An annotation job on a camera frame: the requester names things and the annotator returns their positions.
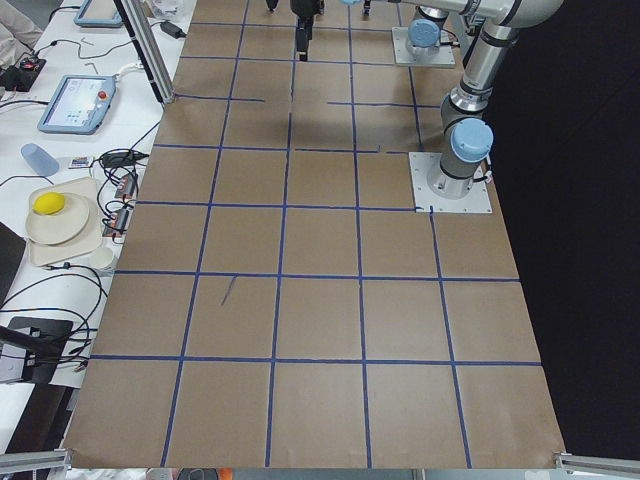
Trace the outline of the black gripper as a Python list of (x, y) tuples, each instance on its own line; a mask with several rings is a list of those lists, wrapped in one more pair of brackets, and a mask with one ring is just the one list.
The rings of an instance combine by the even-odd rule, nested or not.
[(323, 0), (291, 0), (291, 11), (299, 17), (295, 31), (298, 59), (306, 62), (309, 44), (313, 37), (313, 16), (323, 12)]

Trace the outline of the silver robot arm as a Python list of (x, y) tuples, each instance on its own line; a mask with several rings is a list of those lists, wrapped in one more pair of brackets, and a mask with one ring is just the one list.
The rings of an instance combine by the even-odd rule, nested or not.
[(408, 27), (407, 50), (416, 57), (432, 56), (440, 52), (442, 46), (450, 46), (450, 41), (442, 42), (445, 18), (415, 18)]
[(474, 174), (492, 148), (493, 132), (482, 119), (493, 81), (522, 29), (549, 19), (560, 1), (414, 1), (415, 22), (434, 30), (431, 38), (413, 39), (416, 47), (432, 47), (450, 13), (485, 18), (478, 38), (463, 61), (464, 73), (443, 99), (441, 119), (446, 146), (439, 164), (427, 174), (429, 188), (448, 199), (468, 194)]

